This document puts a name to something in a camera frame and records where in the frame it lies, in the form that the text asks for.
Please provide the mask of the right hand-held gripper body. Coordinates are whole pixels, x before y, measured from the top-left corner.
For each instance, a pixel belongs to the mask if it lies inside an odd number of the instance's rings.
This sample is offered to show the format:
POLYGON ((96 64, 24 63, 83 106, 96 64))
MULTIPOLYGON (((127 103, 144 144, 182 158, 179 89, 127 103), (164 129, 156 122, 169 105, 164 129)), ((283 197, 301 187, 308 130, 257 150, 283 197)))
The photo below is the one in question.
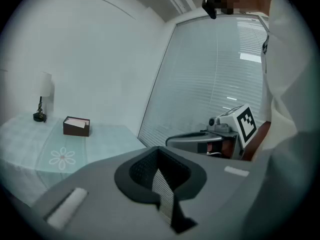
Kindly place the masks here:
POLYGON ((211 117, 206 129, 168 137, 167 147, 201 155, 241 160, 257 126, 248 104, 211 117))

